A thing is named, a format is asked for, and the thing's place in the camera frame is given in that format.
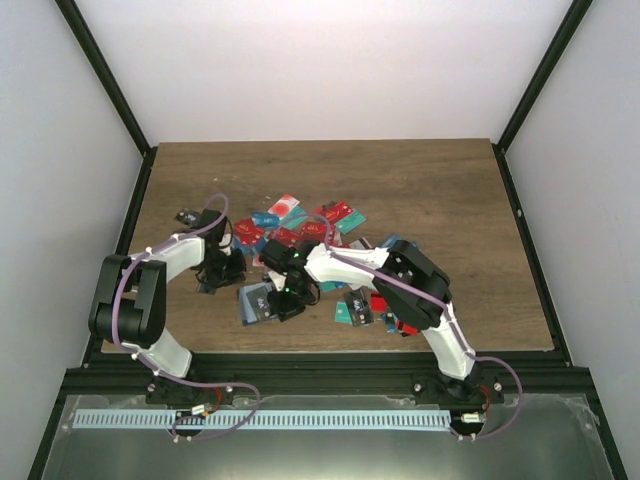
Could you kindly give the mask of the black VIP card passed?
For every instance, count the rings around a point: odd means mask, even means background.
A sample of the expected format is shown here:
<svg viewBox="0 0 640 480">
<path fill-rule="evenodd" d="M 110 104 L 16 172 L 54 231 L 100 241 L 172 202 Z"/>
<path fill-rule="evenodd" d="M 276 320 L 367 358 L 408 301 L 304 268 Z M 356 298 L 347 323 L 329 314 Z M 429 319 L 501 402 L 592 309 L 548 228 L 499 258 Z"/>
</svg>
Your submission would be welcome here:
<svg viewBox="0 0 640 480">
<path fill-rule="evenodd" d="M 267 291 L 251 291 L 247 294 L 247 301 L 246 322 L 248 324 L 265 322 L 276 318 L 275 313 L 272 311 Z"/>
</svg>

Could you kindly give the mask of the blue leather card holder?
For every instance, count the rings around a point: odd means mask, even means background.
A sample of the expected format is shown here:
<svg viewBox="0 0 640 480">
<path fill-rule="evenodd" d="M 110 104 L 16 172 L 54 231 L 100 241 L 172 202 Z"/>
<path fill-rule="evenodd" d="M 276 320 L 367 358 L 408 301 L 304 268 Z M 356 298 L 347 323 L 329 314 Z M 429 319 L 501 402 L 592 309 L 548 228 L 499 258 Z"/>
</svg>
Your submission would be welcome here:
<svg viewBox="0 0 640 480">
<path fill-rule="evenodd" d="M 243 326 L 277 319 L 268 298 L 272 290 L 272 284 L 264 282 L 245 285 L 238 289 L 239 319 Z"/>
</svg>

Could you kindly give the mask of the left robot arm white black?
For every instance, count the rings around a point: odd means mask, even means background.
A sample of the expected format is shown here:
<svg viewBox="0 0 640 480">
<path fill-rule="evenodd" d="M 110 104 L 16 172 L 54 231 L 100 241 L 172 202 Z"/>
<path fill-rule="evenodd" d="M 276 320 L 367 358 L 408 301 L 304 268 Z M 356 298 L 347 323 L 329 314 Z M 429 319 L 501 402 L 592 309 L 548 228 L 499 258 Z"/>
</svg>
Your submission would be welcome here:
<svg viewBox="0 0 640 480">
<path fill-rule="evenodd" d="M 156 247 L 103 260 L 88 327 L 92 335 L 118 345 L 156 375 L 171 377 L 170 393 L 181 403 L 196 402 L 204 392 L 203 377 L 190 370 L 192 353 L 166 326 L 168 283 L 193 271 L 196 291 L 215 294 L 245 279 L 246 262 L 233 246 L 225 213 L 182 210 L 184 226 Z"/>
</svg>

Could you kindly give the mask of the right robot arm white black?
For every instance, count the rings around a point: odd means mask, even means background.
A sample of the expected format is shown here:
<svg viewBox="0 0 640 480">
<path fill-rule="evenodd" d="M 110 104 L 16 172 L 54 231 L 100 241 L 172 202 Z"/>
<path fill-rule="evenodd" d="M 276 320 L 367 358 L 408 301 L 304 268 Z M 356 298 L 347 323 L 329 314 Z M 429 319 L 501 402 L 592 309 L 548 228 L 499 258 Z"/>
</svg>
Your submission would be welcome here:
<svg viewBox="0 0 640 480">
<path fill-rule="evenodd" d="M 288 247 L 270 240 L 260 259 L 275 274 L 269 302 L 280 319 L 302 311 L 313 285 L 367 287 L 382 296 L 398 320 L 425 337 L 451 400 L 465 403 L 479 392 L 481 368 L 456 319 L 450 279 L 410 242 L 354 249 L 310 240 Z"/>
</svg>

